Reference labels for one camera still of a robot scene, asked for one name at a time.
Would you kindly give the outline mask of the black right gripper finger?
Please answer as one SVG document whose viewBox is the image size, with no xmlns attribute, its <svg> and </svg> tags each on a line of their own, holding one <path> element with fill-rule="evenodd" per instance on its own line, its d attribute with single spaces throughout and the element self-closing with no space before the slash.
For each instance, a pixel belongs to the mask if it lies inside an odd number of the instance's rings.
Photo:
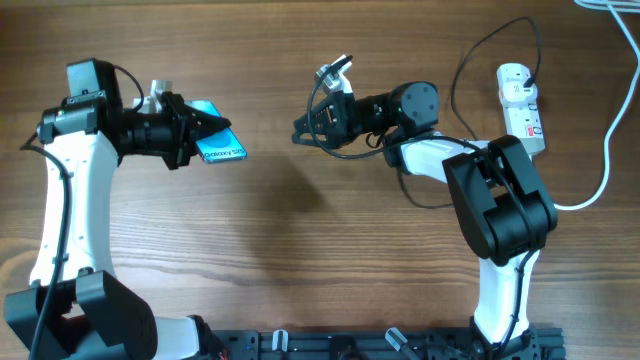
<svg viewBox="0 0 640 360">
<path fill-rule="evenodd" d="M 311 134 L 309 132 L 294 132 L 291 135 L 291 140 L 296 145 L 311 146 L 311 147 L 327 147 L 326 136 L 324 134 Z"/>
<path fill-rule="evenodd" d="M 313 132 L 317 135 L 325 135 L 327 126 L 330 124 L 329 114 L 327 110 L 312 112 L 305 114 L 293 122 L 294 138 L 300 138 L 303 135 L 310 134 L 310 126 L 313 126 Z"/>
</svg>

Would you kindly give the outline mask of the smartphone with teal screen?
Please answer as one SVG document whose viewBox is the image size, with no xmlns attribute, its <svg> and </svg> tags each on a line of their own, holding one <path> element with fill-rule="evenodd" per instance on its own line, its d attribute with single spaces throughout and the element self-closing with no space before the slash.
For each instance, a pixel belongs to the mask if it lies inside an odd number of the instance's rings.
<svg viewBox="0 0 640 360">
<path fill-rule="evenodd" d="M 220 116 L 215 105 L 209 100 L 188 100 L 186 104 L 209 115 Z M 246 150 L 231 128 L 198 140 L 196 149 L 207 164 L 241 161 L 247 157 Z"/>
</svg>

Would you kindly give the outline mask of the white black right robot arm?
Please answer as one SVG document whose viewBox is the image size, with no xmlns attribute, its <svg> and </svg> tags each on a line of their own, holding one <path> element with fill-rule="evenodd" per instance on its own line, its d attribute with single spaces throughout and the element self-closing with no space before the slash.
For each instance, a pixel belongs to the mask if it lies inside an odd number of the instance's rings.
<svg viewBox="0 0 640 360">
<path fill-rule="evenodd" d="M 557 226 L 551 198 L 515 136 L 468 141 L 436 131 L 439 97 L 430 82 L 355 98 L 348 85 L 307 101 L 292 141 L 332 156 L 361 135 L 381 137 L 380 153 L 402 174 L 447 185 L 458 223 L 480 264 L 473 323 L 493 352 L 506 351 L 529 328 L 531 273 Z"/>
</svg>

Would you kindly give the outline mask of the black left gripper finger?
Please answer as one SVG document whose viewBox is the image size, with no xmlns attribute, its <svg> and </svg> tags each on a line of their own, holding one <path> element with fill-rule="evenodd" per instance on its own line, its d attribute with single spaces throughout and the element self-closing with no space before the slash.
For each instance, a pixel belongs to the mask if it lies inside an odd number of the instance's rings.
<svg viewBox="0 0 640 360">
<path fill-rule="evenodd" d="M 198 130 L 184 130 L 179 137 L 179 166 L 187 166 L 198 154 L 197 141 L 204 138 Z"/>
<path fill-rule="evenodd" d="M 187 111 L 197 125 L 197 137 L 207 138 L 231 127 L 212 102 L 187 102 Z"/>
</svg>

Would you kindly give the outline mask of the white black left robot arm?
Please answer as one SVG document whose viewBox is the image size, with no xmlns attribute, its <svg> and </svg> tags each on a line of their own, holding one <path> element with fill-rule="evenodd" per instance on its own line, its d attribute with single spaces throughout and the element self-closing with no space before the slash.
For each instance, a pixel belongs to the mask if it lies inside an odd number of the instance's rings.
<svg viewBox="0 0 640 360">
<path fill-rule="evenodd" d="M 164 92 L 157 107 L 127 109 L 103 90 L 45 111 L 25 149 L 44 156 L 47 197 L 41 246 L 26 290 L 4 314 L 33 359 L 224 359 L 228 350 L 197 315 L 156 316 L 120 282 L 110 245 L 112 180 L 128 155 L 189 164 L 200 140 L 230 121 Z"/>
</svg>

